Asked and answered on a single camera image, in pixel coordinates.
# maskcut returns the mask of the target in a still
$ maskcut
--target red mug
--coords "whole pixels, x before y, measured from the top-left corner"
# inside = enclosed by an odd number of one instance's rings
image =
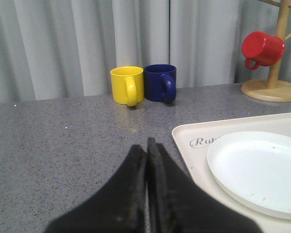
[[[250,33],[242,43],[245,65],[250,70],[259,66],[269,67],[278,62],[285,51],[285,42],[278,36],[256,31]]]

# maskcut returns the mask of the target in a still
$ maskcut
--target plate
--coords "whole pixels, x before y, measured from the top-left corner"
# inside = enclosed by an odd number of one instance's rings
[[[291,138],[237,132],[214,141],[207,154],[218,184],[241,204],[291,219]]]

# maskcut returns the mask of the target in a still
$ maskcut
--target mug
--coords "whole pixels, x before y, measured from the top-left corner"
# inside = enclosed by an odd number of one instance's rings
[[[144,75],[141,67],[118,67],[110,71],[115,102],[136,106],[144,100]]]
[[[275,64],[281,59],[284,51],[285,42],[280,37],[260,31],[250,33],[242,43],[242,53],[246,57],[245,65],[250,70]],[[253,66],[250,66],[251,60],[256,62]]]
[[[176,67],[168,64],[149,65],[145,70],[145,98],[171,103],[176,98]]]

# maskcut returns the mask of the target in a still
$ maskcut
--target white tray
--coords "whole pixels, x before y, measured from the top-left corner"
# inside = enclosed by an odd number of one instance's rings
[[[268,216],[250,209],[228,195],[215,181],[207,153],[217,138],[234,132],[262,131],[291,137],[291,113],[254,116],[180,125],[172,136],[195,183],[231,209],[253,219],[265,233],[291,233],[291,220]]]

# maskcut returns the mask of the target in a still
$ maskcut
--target gray countertop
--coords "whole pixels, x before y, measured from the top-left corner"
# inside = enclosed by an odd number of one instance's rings
[[[131,145],[146,150],[150,136],[188,174],[176,126],[291,112],[291,102],[255,100],[240,87],[181,88],[173,104],[135,108],[111,95],[0,104],[0,233],[42,232],[99,190]]]

